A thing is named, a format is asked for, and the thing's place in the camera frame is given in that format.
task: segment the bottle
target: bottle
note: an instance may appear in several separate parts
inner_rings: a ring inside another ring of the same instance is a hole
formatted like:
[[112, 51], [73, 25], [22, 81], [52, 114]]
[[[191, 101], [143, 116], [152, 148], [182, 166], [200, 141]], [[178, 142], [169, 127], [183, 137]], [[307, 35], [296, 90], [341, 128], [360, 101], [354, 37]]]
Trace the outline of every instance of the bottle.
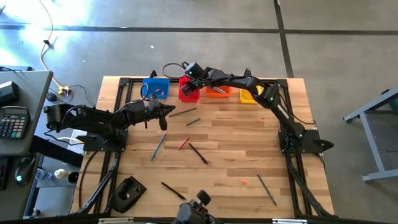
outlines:
[[54, 176], [58, 179], [62, 179], [64, 177], [68, 177], [70, 174], [69, 171], [66, 171], [64, 169], [58, 169], [54, 172]]
[[37, 168], [35, 179], [36, 180], [51, 180], [52, 174], [41, 168]]

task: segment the blue pencil holder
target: blue pencil holder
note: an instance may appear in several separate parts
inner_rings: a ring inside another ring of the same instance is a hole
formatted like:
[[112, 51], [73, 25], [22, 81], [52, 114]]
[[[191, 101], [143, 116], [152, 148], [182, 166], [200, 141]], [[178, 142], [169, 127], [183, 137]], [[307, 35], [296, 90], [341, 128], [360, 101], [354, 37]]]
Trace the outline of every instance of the blue pencil holder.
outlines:
[[[170, 80], [168, 78], [144, 78], [142, 84], [145, 83], [148, 84], [149, 87], [147, 98], [150, 97], [151, 93], [155, 93], [157, 99], [166, 99], [167, 95], [169, 95]], [[144, 85], [141, 94], [145, 96], [146, 93], [147, 87]]]

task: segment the yellow container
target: yellow container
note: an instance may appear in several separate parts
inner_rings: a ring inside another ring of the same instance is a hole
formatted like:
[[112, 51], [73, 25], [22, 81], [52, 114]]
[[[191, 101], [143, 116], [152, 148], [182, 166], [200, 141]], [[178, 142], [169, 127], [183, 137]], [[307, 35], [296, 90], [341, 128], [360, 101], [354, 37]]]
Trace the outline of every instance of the yellow container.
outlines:
[[[256, 86], [257, 91], [260, 93], [262, 92], [262, 87], [261, 86]], [[239, 90], [239, 95], [241, 99], [241, 103], [250, 103], [250, 104], [256, 104], [257, 102], [254, 101], [253, 97], [251, 96], [250, 92], [247, 90]]]

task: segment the red container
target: red container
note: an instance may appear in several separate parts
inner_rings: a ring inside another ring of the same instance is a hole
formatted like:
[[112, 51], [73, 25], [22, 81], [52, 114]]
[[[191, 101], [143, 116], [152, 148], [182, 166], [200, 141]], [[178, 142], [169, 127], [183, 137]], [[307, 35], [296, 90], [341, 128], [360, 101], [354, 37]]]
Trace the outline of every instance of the red container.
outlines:
[[194, 90], [191, 95], [189, 96], [185, 96], [182, 93], [181, 87], [186, 84], [187, 82], [189, 82], [189, 78], [188, 77], [181, 77], [180, 78], [180, 89], [178, 91], [178, 98], [182, 101], [182, 102], [197, 102], [200, 98], [200, 90]]

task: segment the gray floor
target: gray floor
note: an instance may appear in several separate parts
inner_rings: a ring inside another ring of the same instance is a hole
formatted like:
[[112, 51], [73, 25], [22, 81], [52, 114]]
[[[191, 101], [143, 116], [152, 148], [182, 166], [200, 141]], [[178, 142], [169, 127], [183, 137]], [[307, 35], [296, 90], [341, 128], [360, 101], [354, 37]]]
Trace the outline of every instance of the gray floor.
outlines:
[[[49, 24], [39, 2], [13, 2], [0, 15], [0, 24]], [[58, 25], [278, 28], [272, 0], [44, 3]], [[280, 5], [287, 29], [398, 29], [398, 1], [280, 0]], [[40, 70], [39, 52], [47, 35], [47, 30], [35, 27], [0, 30], [0, 64]], [[259, 77], [287, 76], [279, 34], [55, 31], [54, 39], [54, 49], [45, 54], [45, 63], [60, 83], [87, 87], [91, 101], [96, 101], [104, 75], [148, 75], [153, 69], [160, 72], [169, 62], [195, 60], [235, 74], [249, 67]], [[335, 213], [345, 218], [397, 222], [398, 178], [362, 182], [361, 176], [377, 171], [376, 165], [361, 124], [345, 124], [342, 117], [398, 85], [398, 36], [289, 34], [287, 43], [294, 76], [305, 79], [321, 136], [335, 143], [335, 148], [325, 153]], [[72, 103], [88, 103], [83, 90], [75, 90]], [[44, 121], [40, 123], [39, 135], [45, 130]], [[72, 192], [40, 191], [37, 208], [46, 216], [67, 213], [70, 198], [59, 196], [49, 202], [49, 195]], [[57, 206], [55, 201], [63, 203]]]

